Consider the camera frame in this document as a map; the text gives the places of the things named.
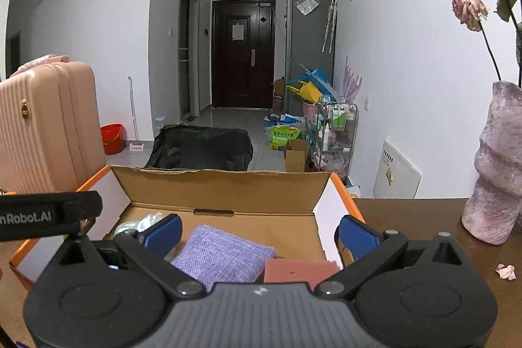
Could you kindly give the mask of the purple textured vase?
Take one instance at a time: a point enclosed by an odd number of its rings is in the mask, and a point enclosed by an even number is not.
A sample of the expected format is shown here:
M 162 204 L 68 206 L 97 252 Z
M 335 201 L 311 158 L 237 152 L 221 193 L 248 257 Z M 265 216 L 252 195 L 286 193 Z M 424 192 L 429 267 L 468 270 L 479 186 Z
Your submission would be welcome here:
M 513 83 L 493 84 L 474 167 L 478 178 L 461 222 L 478 240 L 499 246 L 521 216 L 521 88 Z

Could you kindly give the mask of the purple woven drawstring pouch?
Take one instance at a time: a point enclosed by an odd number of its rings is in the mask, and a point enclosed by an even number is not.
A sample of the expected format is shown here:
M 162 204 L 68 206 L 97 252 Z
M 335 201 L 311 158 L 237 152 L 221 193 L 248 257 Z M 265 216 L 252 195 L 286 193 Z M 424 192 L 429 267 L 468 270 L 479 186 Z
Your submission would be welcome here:
M 171 264 L 210 292 L 216 283 L 255 283 L 264 273 L 266 261 L 275 256 L 273 247 L 201 225 Z

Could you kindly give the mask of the iridescent white plastic bag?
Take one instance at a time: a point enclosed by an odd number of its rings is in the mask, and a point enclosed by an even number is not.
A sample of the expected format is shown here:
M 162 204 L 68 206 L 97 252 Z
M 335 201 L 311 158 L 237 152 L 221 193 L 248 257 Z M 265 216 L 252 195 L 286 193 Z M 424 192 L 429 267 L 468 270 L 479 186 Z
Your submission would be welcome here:
M 152 227 L 154 224 L 160 222 L 164 219 L 164 215 L 162 213 L 155 213 L 144 216 L 140 220 L 130 221 L 130 222 L 122 222 L 119 224 L 115 231 L 114 235 L 118 235 L 120 233 L 127 233 L 130 231 L 138 231 L 142 232 L 150 227 Z

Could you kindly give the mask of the yellow and blue bags pile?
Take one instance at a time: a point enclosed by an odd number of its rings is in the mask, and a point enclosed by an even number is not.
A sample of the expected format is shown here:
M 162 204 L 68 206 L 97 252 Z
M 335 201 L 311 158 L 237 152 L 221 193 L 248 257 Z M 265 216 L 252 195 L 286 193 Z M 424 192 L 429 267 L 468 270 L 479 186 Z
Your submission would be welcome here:
M 286 84 L 286 89 L 297 95 L 302 101 L 317 104 L 323 96 L 328 96 L 331 100 L 338 101 L 340 95 L 333 89 L 323 71 L 319 69 L 309 70 L 301 65 L 304 74 Z

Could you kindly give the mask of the small cardboard box on floor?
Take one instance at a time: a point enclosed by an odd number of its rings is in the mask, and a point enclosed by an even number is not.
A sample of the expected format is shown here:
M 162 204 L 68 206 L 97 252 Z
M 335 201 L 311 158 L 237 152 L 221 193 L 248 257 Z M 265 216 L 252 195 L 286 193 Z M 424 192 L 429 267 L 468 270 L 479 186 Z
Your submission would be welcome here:
M 303 173 L 308 163 L 309 144 L 306 140 L 296 139 L 287 142 L 284 149 L 286 172 Z

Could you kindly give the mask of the pink and yellow sponge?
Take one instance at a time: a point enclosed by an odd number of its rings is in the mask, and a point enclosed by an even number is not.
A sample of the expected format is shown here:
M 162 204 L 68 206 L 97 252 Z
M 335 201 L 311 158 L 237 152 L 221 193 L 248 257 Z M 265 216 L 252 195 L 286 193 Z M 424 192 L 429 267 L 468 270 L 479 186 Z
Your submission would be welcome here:
M 339 271 L 335 262 L 268 259 L 264 272 L 265 283 L 307 283 L 315 287 Z

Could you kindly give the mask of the grey refrigerator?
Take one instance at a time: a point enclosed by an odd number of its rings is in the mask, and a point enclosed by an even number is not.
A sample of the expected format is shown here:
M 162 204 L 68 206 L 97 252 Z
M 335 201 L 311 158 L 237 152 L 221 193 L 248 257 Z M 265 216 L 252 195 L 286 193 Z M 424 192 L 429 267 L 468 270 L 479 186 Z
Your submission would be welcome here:
M 305 69 L 318 69 L 332 84 L 334 50 L 329 52 L 329 41 L 322 51 L 331 0 L 314 0 L 318 6 L 307 15 L 298 8 L 304 1 L 287 0 L 285 83 L 300 80 Z

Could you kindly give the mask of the red bucket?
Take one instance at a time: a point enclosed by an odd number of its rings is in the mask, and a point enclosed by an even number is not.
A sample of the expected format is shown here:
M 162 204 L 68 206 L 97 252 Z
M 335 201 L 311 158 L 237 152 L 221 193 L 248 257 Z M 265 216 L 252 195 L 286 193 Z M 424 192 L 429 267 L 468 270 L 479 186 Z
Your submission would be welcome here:
M 103 150 L 106 156 L 114 156 L 124 149 L 124 126 L 110 124 L 101 127 Z

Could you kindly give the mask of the pink ribbed suitcase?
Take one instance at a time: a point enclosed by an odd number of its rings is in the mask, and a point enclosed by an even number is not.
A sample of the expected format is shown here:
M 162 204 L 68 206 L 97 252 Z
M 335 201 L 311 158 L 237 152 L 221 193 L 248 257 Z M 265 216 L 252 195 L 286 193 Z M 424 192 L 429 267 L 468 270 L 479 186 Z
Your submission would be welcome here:
M 87 64 L 52 62 L 1 82 L 3 190 L 73 192 L 105 165 Z

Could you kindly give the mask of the dark wooden door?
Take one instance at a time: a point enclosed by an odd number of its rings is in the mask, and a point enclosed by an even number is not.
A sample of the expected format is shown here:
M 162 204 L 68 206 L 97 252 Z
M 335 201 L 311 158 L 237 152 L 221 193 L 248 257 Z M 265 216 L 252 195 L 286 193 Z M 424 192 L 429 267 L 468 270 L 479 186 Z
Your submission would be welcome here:
M 212 3 L 211 103 L 214 108 L 272 107 L 275 0 Z

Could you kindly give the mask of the orange cardboard box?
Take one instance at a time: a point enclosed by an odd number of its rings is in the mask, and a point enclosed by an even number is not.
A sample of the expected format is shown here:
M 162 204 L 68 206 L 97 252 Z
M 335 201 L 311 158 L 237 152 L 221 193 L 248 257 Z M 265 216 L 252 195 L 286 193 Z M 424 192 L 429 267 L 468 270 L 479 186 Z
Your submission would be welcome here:
M 177 214 L 183 241 L 199 225 L 273 247 L 291 260 L 343 265 L 335 231 L 345 215 L 363 216 L 332 173 L 160 171 L 106 166 L 82 190 L 99 192 L 103 213 L 88 235 L 110 237 L 117 225 Z

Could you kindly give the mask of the fallen pink petal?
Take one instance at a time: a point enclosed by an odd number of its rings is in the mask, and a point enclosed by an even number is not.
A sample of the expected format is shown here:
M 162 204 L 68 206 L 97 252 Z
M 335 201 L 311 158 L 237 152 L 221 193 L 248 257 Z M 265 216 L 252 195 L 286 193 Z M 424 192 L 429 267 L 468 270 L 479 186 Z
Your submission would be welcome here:
M 499 264 L 496 267 L 496 273 L 502 280 L 513 281 L 517 279 L 515 267 L 513 265 Z

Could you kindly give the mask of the green snack bag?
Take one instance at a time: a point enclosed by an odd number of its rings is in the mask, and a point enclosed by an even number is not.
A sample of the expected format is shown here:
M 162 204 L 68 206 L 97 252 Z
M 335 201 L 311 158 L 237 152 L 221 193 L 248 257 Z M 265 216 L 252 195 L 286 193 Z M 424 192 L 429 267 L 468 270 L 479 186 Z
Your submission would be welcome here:
M 290 125 L 275 125 L 270 128 L 269 146 L 271 150 L 283 151 L 290 141 L 297 140 L 301 135 L 298 127 Z

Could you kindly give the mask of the black bag on floor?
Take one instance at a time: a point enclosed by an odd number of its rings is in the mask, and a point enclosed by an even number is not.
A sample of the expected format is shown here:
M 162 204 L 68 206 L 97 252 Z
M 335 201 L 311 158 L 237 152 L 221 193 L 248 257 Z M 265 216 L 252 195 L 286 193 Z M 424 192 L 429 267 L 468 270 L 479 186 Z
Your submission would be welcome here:
M 253 146 L 244 129 L 165 125 L 145 168 L 247 171 L 252 158 Z

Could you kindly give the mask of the white wall panel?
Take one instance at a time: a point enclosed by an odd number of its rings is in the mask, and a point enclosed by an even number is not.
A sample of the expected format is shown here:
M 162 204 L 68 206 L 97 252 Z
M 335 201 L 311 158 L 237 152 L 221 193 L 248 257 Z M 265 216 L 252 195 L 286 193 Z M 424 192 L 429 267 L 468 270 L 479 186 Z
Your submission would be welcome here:
M 388 141 L 383 142 L 373 186 L 376 199 L 414 199 L 421 173 Z

